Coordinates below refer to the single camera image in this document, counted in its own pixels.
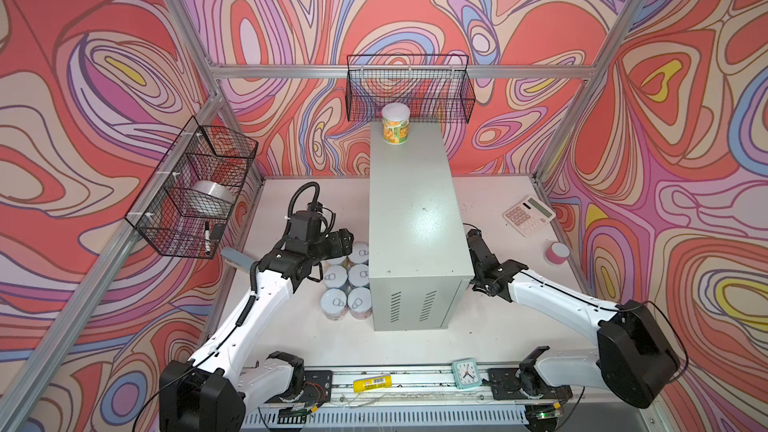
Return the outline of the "pull-tab can back right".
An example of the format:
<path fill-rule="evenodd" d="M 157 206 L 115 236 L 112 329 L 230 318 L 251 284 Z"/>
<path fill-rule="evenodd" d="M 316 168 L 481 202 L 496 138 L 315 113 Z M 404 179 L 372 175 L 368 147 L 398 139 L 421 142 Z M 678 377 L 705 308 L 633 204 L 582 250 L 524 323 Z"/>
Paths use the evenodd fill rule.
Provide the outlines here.
<path fill-rule="evenodd" d="M 353 264 L 368 264 L 370 256 L 370 249 L 366 242 L 354 242 L 352 252 L 348 255 L 348 259 Z"/>

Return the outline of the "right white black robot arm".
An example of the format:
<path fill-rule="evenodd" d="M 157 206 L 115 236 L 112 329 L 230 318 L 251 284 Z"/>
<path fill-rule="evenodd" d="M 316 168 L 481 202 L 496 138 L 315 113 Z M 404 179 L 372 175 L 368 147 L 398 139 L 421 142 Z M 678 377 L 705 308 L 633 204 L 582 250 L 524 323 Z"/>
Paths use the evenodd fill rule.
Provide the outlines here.
<path fill-rule="evenodd" d="M 679 356 L 645 303 L 598 299 L 553 282 L 522 262 L 501 262 L 472 225 L 466 239 L 473 291 L 541 312 L 592 344 L 579 350 L 535 348 L 519 363 L 514 379 L 522 394 L 539 398 L 566 386 L 601 388 L 646 409 L 676 380 Z"/>

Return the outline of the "green orange peach can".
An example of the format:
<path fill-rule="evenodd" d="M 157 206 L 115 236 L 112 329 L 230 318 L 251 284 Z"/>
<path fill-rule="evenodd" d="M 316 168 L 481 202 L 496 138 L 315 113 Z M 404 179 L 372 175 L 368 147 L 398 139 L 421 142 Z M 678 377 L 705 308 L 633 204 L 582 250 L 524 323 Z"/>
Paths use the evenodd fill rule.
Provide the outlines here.
<path fill-rule="evenodd" d="M 405 143 L 409 137 L 409 107 L 399 102 L 389 103 L 383 107 L 381 116 L 384 141 L 391 145 Z"/>

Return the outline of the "pink label pull-tab can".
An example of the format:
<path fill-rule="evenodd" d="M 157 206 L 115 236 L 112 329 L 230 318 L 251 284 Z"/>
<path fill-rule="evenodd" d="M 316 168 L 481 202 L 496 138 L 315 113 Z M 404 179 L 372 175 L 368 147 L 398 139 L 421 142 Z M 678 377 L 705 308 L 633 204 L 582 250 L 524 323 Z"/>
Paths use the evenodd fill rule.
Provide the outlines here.
<path fill-rule="evenodd" d="M 341 320 L 348 312 L 347 294 L 342 289 L 327 289 L 321 299 L 320 308 L 328 320 Z"/>

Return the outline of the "white tape roll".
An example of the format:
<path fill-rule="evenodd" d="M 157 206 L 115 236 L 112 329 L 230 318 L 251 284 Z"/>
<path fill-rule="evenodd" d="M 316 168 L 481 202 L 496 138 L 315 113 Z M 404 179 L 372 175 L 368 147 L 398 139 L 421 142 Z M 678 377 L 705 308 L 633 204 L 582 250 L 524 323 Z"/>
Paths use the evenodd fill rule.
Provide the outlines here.
<path fill-rule="evenodd" d="M 234 195 L 228 187 L 214 181 L 199 180 L 192 186 L 192 189 L 227 203 L 235 201 Z"/>

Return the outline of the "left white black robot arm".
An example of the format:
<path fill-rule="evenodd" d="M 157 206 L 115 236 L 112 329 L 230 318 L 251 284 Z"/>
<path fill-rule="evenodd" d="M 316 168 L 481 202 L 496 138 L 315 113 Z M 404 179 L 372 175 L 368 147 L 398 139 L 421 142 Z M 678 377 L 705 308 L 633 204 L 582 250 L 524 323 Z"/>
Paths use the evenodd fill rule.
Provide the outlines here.
<path fill-rule="evenodd" d="M 268 323 L 328 259 L 349 255 L 354 236 L 332 230 L 321 213 L 293 213 L 275 246 L 250 265 L 250 286 L 219 329 L 159 379 L 162 431 L 238 431 L 254 410 L 277 397 L 303 401 L 304 361 L 273 352 L 256 368 L 245 363 Z"/>

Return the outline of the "pull-tab can middle right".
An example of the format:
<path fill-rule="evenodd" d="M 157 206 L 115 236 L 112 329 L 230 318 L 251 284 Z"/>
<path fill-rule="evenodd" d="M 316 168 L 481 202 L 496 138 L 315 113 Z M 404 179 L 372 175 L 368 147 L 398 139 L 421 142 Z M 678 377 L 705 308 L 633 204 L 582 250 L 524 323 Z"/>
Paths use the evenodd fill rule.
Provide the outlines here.
<path fill-rule="evenodd" d="M 369 288 L 369 266 L 367 264 L 355 264 L 348 270 L 348 282 L 353 288 Z"/>

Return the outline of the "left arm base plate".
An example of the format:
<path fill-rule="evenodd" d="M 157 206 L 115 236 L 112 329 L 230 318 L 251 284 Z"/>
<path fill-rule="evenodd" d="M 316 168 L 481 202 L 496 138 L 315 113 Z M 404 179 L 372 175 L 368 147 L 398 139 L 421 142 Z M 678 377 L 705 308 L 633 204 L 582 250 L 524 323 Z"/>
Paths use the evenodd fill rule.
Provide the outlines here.
<path fill-rule="evenodd" d="M 317 369 L 304 372 L 300 388 L 292 388 L 283 394 L 274 396 L 267 404 L 303 403 L 322 405 L 332 398 L 333 372 L 329 369 Z"/>

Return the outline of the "yellow label tag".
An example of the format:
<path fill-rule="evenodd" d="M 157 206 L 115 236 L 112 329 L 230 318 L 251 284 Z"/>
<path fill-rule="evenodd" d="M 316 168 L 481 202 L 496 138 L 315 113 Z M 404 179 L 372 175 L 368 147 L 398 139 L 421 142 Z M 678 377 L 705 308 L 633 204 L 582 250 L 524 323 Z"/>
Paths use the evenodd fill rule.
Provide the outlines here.
<path fill-rule="evenodd" d="M 353 382 L 353 391 L 356 394 L 360 394 L 371 390 L 389 388 L 392 386 L 392 384 L 392 376 L 390 374 L 376 377 L 367 377 L 355 380 Z"/>

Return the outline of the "small green alarm clock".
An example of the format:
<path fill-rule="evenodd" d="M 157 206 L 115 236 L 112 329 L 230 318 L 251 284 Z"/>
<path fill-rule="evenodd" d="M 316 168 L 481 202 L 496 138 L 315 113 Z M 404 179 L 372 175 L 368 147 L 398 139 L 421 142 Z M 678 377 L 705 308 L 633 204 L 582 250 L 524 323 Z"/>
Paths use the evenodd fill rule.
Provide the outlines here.
<path fill-rule="evenodd" d="M 462 359 L 451 364 L 455 387 L 459 390 L 474 389 L 482 385 L 477 362 L 474 359 Z"/>

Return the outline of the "grey blue sponge block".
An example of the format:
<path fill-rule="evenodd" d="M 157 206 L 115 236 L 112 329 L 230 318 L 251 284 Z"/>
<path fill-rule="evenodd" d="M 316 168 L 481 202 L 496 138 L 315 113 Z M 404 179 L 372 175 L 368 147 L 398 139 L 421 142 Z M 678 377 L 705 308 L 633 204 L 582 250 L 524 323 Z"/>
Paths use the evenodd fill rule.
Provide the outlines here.
<path fill-rule="evenodd" d="M 243 272 L 250 272 L 253 265 L 257 262 L 256 259 L 240 252 L 232 247 L 224 247 L 220 251 L 220 255 L 224 262 L 234 267 L 235 269 Z"/>

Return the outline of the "pink calculator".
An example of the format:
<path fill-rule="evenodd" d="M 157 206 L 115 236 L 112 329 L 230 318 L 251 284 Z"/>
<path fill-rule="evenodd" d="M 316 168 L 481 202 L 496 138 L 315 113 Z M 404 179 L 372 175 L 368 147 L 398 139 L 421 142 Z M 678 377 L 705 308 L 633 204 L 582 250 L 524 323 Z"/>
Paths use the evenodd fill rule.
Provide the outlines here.
<path fill-rule="evenodd" d="M 527 196 L 508 209 L 503 218 L 521 235 L 530 237 L 548 225 L 555 218 L 555 212 L 540 199 Z"/>

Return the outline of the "black marker pen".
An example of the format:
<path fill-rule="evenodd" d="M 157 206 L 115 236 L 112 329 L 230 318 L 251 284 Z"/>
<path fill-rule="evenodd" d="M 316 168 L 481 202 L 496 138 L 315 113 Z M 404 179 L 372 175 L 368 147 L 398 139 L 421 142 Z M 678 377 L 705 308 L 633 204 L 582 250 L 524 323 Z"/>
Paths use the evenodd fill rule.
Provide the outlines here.
<path fill-rule="evenodd" d="M 210 223 L 208 221 L 205 221 L 204 223 L 204 249 L 206 256 L 210 256 L 212 254 L 212 246 L 211 246 L 211 236 L 210 236 Z"/>

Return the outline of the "grey metal cabinet box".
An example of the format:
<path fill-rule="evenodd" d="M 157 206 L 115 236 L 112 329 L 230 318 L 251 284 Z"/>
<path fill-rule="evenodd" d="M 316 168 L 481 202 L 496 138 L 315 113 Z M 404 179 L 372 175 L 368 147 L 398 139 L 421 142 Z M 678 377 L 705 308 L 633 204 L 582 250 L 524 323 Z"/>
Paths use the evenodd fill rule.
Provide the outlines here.
<path fill-rule="evenodd" d="M 377 332 L 449 326 L 474 277 L 453 177 L 437 123 L 403 144 L 371 126 L 369 278 Z"/>

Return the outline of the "pull-tab can middle left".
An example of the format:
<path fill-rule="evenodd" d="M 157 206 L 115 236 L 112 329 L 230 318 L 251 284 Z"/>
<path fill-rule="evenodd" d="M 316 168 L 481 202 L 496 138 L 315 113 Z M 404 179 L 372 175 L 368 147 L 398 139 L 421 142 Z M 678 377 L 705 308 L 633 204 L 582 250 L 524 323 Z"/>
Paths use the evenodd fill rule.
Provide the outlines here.
<path fill-rule="evenodd" d="M 346 290 L 348 287 L 347 269 L 341 265 L 331 265 L 324 271 L 322 282 L 327 289 Z"/>

